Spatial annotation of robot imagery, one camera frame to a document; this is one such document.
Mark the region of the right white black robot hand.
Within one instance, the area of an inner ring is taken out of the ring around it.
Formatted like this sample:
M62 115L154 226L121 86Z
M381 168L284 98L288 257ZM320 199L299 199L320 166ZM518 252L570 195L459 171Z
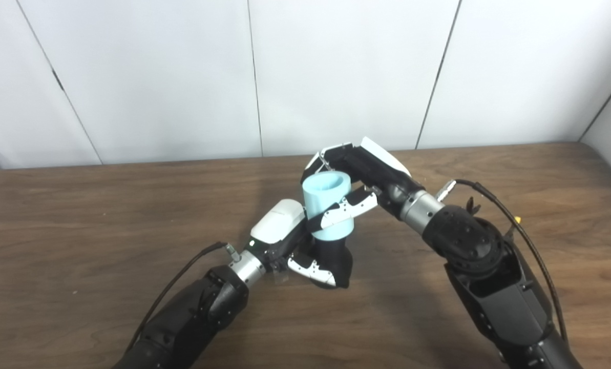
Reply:
M362 187L325 206L317 215L308 211L308 231L328 229L380 206L417 233L424 233L434 214L417 207L425 188L413 180L400 161L373 140L364 137L358 146L347 143L320 150L305 167L301 183L314 174L334 171L347 174L350 182L361 182Z

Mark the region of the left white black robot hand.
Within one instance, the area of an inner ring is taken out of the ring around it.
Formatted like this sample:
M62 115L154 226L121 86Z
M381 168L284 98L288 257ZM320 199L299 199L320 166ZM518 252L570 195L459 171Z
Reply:
M244 251L275 283L293 271L321 288L336 288L335 276L314 255L315 238L307 230L304 207L295 199L281 199L252 227Z

